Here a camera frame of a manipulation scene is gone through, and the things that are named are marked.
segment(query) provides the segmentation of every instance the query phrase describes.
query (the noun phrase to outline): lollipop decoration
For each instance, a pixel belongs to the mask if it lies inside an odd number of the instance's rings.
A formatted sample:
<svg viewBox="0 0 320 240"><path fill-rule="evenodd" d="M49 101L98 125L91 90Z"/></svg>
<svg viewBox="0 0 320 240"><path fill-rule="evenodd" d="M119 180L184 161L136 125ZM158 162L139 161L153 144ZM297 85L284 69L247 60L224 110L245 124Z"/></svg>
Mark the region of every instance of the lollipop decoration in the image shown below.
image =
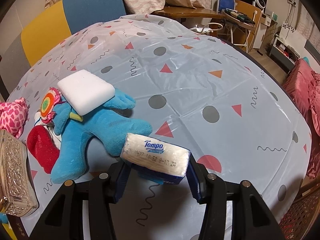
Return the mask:
<svg viewBox="0 0 320 240"><path fill-rule="evenodd" d="M41 103L41 119L44 123L49 123L55 115L53 107L61 101L60 91L56 88L50 88L48 93L44 96Z"/></svg>

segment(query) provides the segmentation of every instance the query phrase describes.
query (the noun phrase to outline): tissue pack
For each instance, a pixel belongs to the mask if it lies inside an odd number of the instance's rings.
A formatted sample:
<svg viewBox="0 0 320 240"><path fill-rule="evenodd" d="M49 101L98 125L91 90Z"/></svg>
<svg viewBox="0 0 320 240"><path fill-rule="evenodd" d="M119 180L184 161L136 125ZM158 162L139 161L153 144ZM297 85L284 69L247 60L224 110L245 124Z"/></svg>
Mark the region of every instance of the tissue pack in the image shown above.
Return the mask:
<svg viewBox="0 0 320 240"><path fill-rule="evenodd" d="M159 184L179 184L186 175L190 151L151 137L128 133L121 158L139 175Z"/></svg>

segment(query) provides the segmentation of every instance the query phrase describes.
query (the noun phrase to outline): ornate silver box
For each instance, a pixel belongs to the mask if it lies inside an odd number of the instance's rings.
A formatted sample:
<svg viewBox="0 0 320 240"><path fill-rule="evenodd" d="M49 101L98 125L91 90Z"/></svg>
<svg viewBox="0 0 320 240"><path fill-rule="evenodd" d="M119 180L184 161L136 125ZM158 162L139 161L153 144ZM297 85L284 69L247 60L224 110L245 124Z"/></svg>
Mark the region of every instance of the ornate silver box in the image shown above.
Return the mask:
<svg viewBox="0 0 320 240"><path fill-rule="evenodd" d="M27 172L27 148L6 130L0 130L0 212L22 217L38 207Z"/></svg>

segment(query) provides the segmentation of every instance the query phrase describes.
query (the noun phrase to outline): wooden desk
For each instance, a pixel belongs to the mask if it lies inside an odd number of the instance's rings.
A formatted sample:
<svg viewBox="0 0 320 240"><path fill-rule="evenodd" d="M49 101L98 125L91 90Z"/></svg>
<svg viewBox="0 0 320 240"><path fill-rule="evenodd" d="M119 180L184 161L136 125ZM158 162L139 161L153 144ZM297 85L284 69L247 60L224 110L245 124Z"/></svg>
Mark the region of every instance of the wooden desk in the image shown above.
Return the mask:
<svg viewBox="0 0 320 240"><path fill-rule="evenodd" d="M221 13L217 13L205 8L185 8L177 6L165 6L160 11L154 11L153 14L167 18L213 18L224 19Z"/></svg>

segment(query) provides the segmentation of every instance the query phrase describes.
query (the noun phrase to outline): wicker chair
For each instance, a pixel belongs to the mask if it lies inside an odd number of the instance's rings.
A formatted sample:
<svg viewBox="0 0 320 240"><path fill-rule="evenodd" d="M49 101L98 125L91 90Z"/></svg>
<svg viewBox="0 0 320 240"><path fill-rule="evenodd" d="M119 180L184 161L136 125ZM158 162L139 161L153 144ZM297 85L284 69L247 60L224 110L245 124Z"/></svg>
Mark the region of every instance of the wicker chair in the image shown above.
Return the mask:
<svg viewBox="0 0 320 240"><path fill-rule="evenodd" d="M285 239L302 240L320 213L320 176L300 188L296 199L280 222Z"/></svg>

